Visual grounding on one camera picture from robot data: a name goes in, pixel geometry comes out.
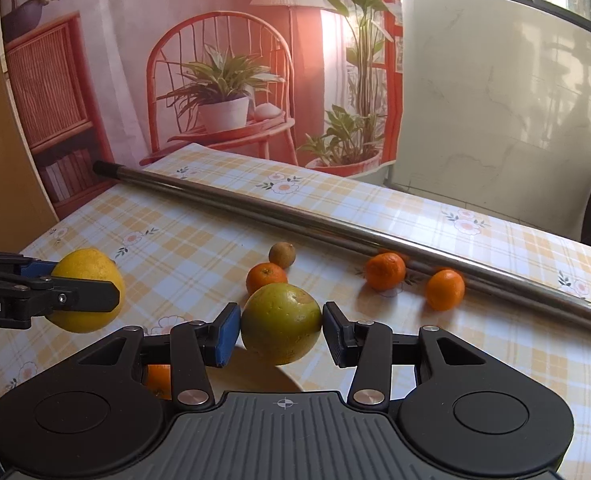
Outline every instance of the silver rod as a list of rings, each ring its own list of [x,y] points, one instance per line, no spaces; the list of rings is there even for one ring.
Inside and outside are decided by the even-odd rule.
[[[94,170],[102,176],[189,199],[367,256],[382,250],[402,253],[410,258],[407,267],[423,274],[432,274],[434,269],[448,267],[463,273],[467,287],[472,290],[591,330],[591,302],[461,256],[343,220],[197,182],[103,162],[96,163]]]

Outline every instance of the terracotta planter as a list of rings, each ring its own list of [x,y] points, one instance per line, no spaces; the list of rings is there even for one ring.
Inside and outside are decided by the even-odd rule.
[[[240,97],[233,101],[200,105],[197,113],[209,134],[227,132],[246,126],[248,115],[248,97]]]
[[[42,3],[40,0],[27,0],[17,9],[2,16],[2,37],[8,43],[23,34],[30,32],[42,19]]]
[[[362,162],[355,164],[346,164],[344,166],[325,166],[319,158],[314,158],[306,168],[309,170],[322,171],[322,173],[330,173],[337,176],[354,176],[367,171],[375,170],[382,160],[382,152],[377,152],[377,155],[367,158]]]

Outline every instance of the metal screw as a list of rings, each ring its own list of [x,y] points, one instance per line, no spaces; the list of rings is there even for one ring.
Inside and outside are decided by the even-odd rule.
[[[202,390],[184,390],[178,394],[178,400],[188,406],[198,406],[209,400],[209,394]]]
[[[379,390],[358,390],[353,394],[353,400],[367,406],[374,406],[384,400],[384,394]]]

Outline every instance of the potted plant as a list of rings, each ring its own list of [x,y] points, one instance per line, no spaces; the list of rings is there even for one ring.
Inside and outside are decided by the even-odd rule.
[[[230,49],[222,54],[208,44],[204,52],[208,56],[207,63],[171,63],[185,69],[181,76],[187,83],[158,100],[171,99],[168,106],[179,108],[178,116],[188,113],[188,126],[195,123],[197,111],[207,133],[245,126],[249,98],[254,92],[268,91],[266,84],[269,82],[284,81],[272,74],[269,67],[260,64],[258,55],[234,56]]]
[[[7,43],[33,30],[40,23],[42,8],[54,0],[27,0],[18,6],[11,0],[11,11],[2,16],[2,36]]]
[[[379,20],[389,9],[383,0],[326,0],[344,16],[354,43],[347,47],[347,62],[354,67],[349,78],[351,104],[356,113],[334,106],[327,111],[330,127],[322,137],[307,136],[300,150],[316,153],[318,158],[307,164],[325,173],[349,176],[378,166],[383,138],[383,117],[379,114],[381,81],[373,68],[373,59],[386,41],[393,41]]]
[[[365,142],[362,134],[365,118],[350,114],[338,105],[332,108],[327,111],[329,127],[326,133],[322,137],[307,135],[306,143],[300,146],[301,150],[317,155],[306,167],[338,176],[351,176],[377,168],[381,158],[377,143],[381,137]]]

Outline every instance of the table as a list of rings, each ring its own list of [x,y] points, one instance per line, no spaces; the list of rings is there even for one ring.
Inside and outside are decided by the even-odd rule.
[[[148,170],[363,224],[591,301],[591,248],[529,227],[195,144]],[[85,246],[107,253],[127,284],[120,316],[91,334],[63,332],[43,319],[27,331],[0,330],[0,396],[120,326],[164,333],[184,320],[211,320],[228,301],[243,304],[246,272],[266,261],[280,240],[298,248],[290,283],[320,304],[336,301],[349,319],[385,322],[398,333],[438,324],[559,393],[576,422],[560,472],[567,479],[591,478],[591,332],[470,291],[458,309],[434,312],[424,305],[422,275],[410,272],[402,286],[378,294],[365,285],[365,257],[359,254],[126,184],[86,204],[24,251],[47,260]],[[353,370],[334,366],[323,338],[282,369],[303,389],[345,395],[353,376]],[[392,396],[414,386],[413,370],[396,367]]]

